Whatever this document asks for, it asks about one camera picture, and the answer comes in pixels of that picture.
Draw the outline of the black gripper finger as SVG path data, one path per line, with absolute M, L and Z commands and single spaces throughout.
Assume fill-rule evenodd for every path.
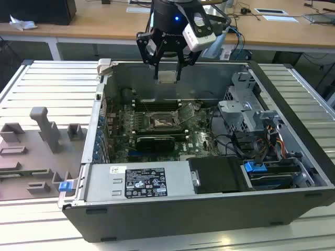
M 147 49 L 149 42 L 152 41 L 155 45 L 155 51 L 151 55 Z M 141 54 L 144 64 L 154 66 L 153 79 L 158 79 L 159 63 L 163 56 L 163 38 L 162 32 L 151 31 L 151 32 L 138 32 L 136 35 L 136 43 Z
M 177 52 L 178 62 L 176 68 L 176 80 L 179 81 L 181 78 L 182 68 L 194 65 L 199 58 L 199 51 L 198 52 L 190 52 L 187 55 L 183 54 L 183 51 Z

